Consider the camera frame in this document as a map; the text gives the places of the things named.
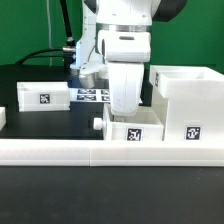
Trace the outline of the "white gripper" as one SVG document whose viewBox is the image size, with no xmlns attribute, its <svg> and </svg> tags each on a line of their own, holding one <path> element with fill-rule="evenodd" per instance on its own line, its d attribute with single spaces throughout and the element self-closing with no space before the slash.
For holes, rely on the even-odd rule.
<svg viewBox="0 0 224 224">
<path fill-rule="evenodd" d="M 144 76 L 143 63 L 108 63 L 111 112 L 133 116 L 138 109 Z"/>
</svg>

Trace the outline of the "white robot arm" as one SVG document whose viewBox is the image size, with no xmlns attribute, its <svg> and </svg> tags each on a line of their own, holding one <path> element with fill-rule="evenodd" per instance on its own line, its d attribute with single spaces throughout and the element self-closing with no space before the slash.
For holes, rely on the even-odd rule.
<svg viewBox="0 0 224 224">
<path fill-rule="evenodd" d="M 95 78 L 109 81 L 111 112 L 136 114 L 144 76 L 151 56 L 150 28 L 168 22 L 187 0 L 82 0 L 83 30 L 75 46 L 70 71 L 84 88 Z"/>
</svg>

